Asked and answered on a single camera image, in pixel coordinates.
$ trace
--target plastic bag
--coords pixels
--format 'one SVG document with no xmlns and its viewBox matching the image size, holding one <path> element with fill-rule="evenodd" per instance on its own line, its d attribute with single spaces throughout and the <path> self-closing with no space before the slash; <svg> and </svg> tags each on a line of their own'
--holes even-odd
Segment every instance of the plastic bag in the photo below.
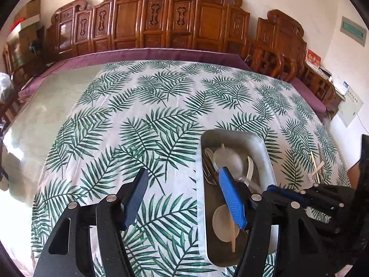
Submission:
<svg viewBox="0 0 369 277">
<path fill-rule="evenodd" d="M 14 94 L 14 87 L 10 76 L 0 73 L 0 103 L 5 103 Z"/>
</svg>

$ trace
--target red object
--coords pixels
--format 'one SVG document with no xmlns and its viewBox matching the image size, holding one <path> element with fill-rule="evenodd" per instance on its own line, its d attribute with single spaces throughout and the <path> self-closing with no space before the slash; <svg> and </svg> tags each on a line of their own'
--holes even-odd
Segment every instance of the red object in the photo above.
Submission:
<svg viewBox="0 0 369 277">
<path fill-rule="evenodd" d="M 307 50 L 306 60 L 311 62 L 315 66 L 320 66 L 321 58 L 310 49 Z"/>
<path fill-rule="evenodd" d="M 11 27 L 10 32 L 12 32 L 12 31 L 14 30 L 14 28 L 15 28 L 15 27 L 17 27 L 17 26 L 18 26 L 18 24 L 20 24 L 20 23 L 21 23 L 21 22 L 23 22 L 23 21 L 25 21 L 25 18 L 17 19 L 17 20 L 14 22 L 13 26 Z"/>
</svg>

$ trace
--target leaf print tablecloth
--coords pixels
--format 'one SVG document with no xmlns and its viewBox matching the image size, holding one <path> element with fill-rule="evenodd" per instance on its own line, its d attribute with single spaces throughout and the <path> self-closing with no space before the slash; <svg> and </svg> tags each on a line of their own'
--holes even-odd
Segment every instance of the leaf print tablecloth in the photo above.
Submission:
<svg viewBox="0 0 369 277">
<path fill-rule="evenodd" d="M 323 182 L 348 185 L 332 139 L 290 84 L 203 63 L 109 63 L 72 109 L 47 157 L 32 213 L 35 262 L 70 201 L 97 203 L 144 166 L 149 187 L 136 224 L 122 233 L 136 276 L 231 276 L 234 267 L 212 265 L 197 243 L 194 155 L 201 134 L 213 128 L 259 135 L 281 187 L 311 186 L 310 152 L 318 157 L 318 144 Z M 95 229 L 91 242 L 96 275 L 104 276 Z M 273 265 L 269 255 L 265 276 Z"/>
</svg>

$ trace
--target wooden chopstick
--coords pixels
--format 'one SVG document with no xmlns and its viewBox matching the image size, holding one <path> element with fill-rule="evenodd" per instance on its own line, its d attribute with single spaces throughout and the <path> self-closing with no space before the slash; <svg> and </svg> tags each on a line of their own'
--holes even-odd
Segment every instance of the wooden chopstick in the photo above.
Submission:
<svg viewBox="0 0 369 277">
<path fill-rule="evenodd" d="M 317 174 L 318 175 L 318 171 L 323 167 L 323 165 L 324 165 L 324 162 L 322 161 L 319 165 L 318 165 L 318 167 L 312 172 L 312 173 L 310 173 L 310 174 L 308 174 L 308 177 L 310 176 L 310 177 L 313 177 L 314 176 L 314 174 Z"/>
<path fill-rule="evenodd" d="M 314 155 L 312 154 L 311 151 L 310 151 L 310 155 L 311 155 L 312 163 L 314 164 L 314 168 L 316 170 L 317 169 L 317 164 L 315 163 L 315 158 L 314 158 Z M 316 172 L 316 174 L 317 174 L 317 182 L 320 183 L 320 178 L 319 178 L 319 175 L 318 175 L 318 171 Z"/>
</svg>

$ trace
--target purple cushion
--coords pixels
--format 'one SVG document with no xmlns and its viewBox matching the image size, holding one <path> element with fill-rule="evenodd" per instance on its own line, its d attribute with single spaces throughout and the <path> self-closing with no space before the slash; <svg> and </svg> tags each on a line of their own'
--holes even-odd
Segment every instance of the purple cushion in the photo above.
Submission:
<svg viewBox="0 0 369 277">
<path fill-rule="evenodd" d="M 290 84 L 305 99 L 307 104 L 316 112 L 325 113 L 327 108 L 324 104 L 311 92 L 311 90 L 298 78 L 293 78 Z"/>
<path fill-rule="evenodd" d="M 237 54 L 226 54 L 207 51 L 182 50 L 182 49 L 124 49 L 82 55 L 67 60 L 62 60 L 51 66 L 41 76 L 35 78 L 24 90 L 19 92 L 20 97 L 33 95 L 45 78 L 51 73 L 59 73 L 80 67 L 94 66 L 107 62 L 127 60 L 181 60 L 191 62 L 203 62 L 234 67 L 245 71 L 251 71 L 249 66 Z"/>
</svg>

